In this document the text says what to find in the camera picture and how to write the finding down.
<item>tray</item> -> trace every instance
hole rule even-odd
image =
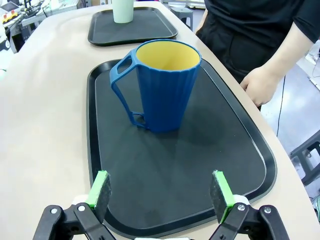
[[[87,79],[90,182],[107,170],[112,188],[106,226],[129,239],[159,238],[213,220],[214,169],[251,202],[269,192],[277,174],[273,154],[208,62],[202,61],[181,128],[154,134],[130,123],[111,90],[109,70],[118,61],[100,64]],[[136,72],[118,86],[130,109],[141,111]]]
[[[177,29],[156,8],[135,7],[133,21],[115,23],[112,10],[92,16],[88,41],[97,46],[143,43],[153,39],[173,39]]]

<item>green foam pad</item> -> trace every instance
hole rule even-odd
[[[223,223],[236,201],[222,171],[212,173],[210,196],[217,219]]]
[[[92,188],[89,192],[88,198],[85,201],[90,208],[94,209],[97,206],[101,190],[103,189],[103,186],[107,181],[108,177],[109,174],[107,171],[99,171],[96,175]]]

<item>mug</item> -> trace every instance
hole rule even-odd
[[[128,60],[131,65],[119,73],[118,68]],[[158,133],[176,130],[181,125],[201,61],[200,53],[186,43],[169,39],[147,41],[110,70],[110,85],[132,124]],[[135,68],[143,113],[129,109],[116,84]],[[145,123],[137,122],[134,115],[142,116]]]
[[[131,22],[134,19],[134,0],[112,0],[112,12],[115,23]]]

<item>table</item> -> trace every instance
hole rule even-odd
[[[196,47],[251,116],[277,161],[273,189],[253,207],[277,207],[291,240],[317,240],[320,226],[293,164],[255,105],[213,53],[159,2],[178,29],[177,40]],[[86,134],[88,73],[100,63],[124,57],[137,44],[97,47],[87,40],[91,17],[102,5],[49,17],[30,36],[0,82],[0,180],[3,239],[31,239],[44,208],[64,209],[90,190]],[[172,237],[208,239],[212,221]],[[124,237],[115,234],[118,240]],[[247,239],[238,236],[238,240]]]

